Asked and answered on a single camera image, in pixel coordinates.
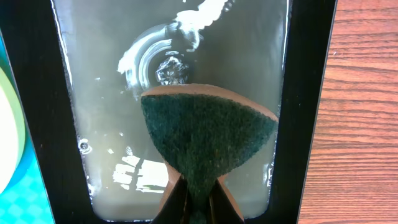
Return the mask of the green scrub sponge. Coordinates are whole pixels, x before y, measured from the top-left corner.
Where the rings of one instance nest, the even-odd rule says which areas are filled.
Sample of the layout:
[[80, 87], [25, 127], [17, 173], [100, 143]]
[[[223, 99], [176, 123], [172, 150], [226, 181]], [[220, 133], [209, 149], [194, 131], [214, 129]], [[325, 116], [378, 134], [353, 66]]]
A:
[[277, 116], [233, 91], [213, 85], [157, 86], [141, 95], [152, 142], [187, 181], [190, 223], [206, 223], [218, 178], [243, 165], [267, 144]]

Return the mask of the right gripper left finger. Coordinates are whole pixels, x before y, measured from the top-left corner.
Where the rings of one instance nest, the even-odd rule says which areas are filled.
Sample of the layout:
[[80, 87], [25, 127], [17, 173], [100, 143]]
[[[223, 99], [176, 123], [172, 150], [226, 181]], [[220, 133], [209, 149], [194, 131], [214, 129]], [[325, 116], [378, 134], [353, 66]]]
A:
[[179, 178], [163, 207], [150, 224], [189, 224], [190, 193], [187, 181]]

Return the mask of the green rimmed plate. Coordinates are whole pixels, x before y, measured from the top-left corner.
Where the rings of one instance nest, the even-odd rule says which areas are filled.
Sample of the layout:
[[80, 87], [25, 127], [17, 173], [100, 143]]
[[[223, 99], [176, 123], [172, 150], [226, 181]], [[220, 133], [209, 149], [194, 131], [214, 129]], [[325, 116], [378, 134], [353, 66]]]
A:
[[25, 145], [25, 121], [16, 91], [1, 69], [1, 193], [17, 169]]

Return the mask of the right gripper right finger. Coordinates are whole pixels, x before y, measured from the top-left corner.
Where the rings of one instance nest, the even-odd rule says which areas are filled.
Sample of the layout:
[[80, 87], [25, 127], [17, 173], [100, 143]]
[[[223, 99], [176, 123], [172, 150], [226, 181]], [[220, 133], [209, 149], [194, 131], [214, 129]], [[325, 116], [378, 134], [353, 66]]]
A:
[[236, 201], [219, 180], [215, 182], [208, 197], [208, 223], [244, 224]]

